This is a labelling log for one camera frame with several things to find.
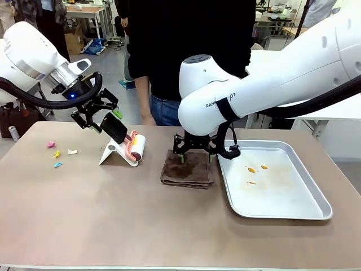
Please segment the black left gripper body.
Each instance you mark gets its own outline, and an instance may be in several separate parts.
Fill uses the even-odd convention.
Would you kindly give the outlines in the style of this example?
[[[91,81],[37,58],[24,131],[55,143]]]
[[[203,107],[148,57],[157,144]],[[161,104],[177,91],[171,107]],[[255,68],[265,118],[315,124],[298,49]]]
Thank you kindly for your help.
[[[65,110],[73,107],[79,107],[87,103],[100,92],[103,84],[102,76],[88,76],[78,78],[75,83],[65,88],[64,85],[58,84],[51,91],[52,94],[61,94],[65,101],[57,101],[53,110]]]

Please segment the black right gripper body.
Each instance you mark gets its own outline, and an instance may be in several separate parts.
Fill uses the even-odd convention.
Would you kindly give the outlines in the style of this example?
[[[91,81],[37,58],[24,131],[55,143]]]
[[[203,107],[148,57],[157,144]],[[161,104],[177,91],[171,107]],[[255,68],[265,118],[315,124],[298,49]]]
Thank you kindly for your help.
[[[189,133],[184,134],[184,145],[189,149],[199,149],[199,150],[208,150],[210,147],[210,136],[195,136]]]

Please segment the person right hand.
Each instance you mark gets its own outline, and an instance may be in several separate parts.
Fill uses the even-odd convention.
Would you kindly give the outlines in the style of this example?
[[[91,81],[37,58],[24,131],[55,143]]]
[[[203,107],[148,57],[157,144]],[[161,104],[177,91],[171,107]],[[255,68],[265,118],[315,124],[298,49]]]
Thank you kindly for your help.
[[[142,124],[149,126],[156,126],[156,122],[151,114],[151,110],[149,108],[142,109],[140,111]]]

